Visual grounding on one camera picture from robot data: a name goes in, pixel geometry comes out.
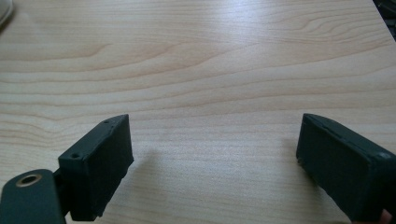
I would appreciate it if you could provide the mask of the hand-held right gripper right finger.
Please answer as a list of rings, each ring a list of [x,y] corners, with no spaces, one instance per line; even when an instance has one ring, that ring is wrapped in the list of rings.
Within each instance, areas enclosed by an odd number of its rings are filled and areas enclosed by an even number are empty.
[[[396,155],[348,127],[304,114],[298,163],[355,222],[376,222],[383,212],[396,223]]]

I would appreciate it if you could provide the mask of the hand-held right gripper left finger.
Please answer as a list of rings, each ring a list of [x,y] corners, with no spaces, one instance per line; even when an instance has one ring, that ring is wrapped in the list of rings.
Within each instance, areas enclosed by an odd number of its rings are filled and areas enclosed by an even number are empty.
[[[100,217],[133,163],[129,116],[98,123],[59,158],[62,181],[71,188],[71,218]]]

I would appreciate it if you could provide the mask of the white rounded object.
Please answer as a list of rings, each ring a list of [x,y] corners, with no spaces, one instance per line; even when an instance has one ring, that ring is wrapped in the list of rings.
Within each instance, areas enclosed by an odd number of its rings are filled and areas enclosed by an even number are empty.
[[[13,10],[13,0],[0,0],[0,27],[11,18]]]

